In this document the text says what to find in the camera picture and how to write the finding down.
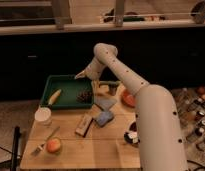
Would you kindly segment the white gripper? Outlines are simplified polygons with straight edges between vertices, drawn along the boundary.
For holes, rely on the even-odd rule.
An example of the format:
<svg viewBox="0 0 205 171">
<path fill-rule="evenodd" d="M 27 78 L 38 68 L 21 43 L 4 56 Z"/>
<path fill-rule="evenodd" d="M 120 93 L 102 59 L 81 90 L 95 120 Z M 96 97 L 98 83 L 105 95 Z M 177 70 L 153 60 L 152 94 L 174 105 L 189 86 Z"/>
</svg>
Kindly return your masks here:
<svg viewBox="0 0 205 171">
<path fill-rule="evenodd" d="M 88 65 L 85 71 L 75 75 L 74 79 L 84 78 L 85 76 L 91 80 L 98 80 L 100 78 L 100 71 L 96 67 Z"/>
</svg>

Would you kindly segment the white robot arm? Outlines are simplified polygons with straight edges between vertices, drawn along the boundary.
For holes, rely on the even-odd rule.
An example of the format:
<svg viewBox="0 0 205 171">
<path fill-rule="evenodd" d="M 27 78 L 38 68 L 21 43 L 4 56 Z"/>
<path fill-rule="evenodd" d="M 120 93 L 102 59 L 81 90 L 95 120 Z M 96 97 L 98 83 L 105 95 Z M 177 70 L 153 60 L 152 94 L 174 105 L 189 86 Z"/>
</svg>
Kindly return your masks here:
<svg viewBox="0 0 205 171">
<path fill-rule="evenodd" d="M 94 57 L 75 78 L 96 81 L 105 67 L 135 98 L 140 166 L 142 171 L 188 171 L 175 100 L 163 86 L 150 84 L 118 58 L 111 44 L 97 43 Z"/>
</svg>

